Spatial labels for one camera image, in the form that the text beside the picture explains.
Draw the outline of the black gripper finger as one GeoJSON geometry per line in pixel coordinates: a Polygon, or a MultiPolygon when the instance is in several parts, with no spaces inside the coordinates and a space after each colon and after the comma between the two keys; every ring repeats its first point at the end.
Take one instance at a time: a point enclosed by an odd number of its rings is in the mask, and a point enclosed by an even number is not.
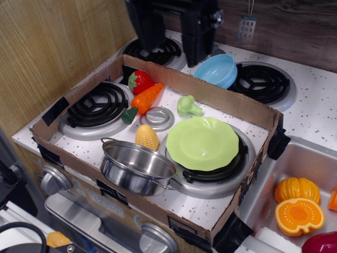
{"type": "Polygon", "coordinates": [[[184,53],[189,67],[213,50],[216,29],[223,23],[218,1],[190,1],[180,16],[184,53]]]}
{"type": "Polygon", "coordinates": [[[152,1],[126,1],[126,7],[142,47],[150,52],[161,46],[166,40],[165,25],[152,1]]]}

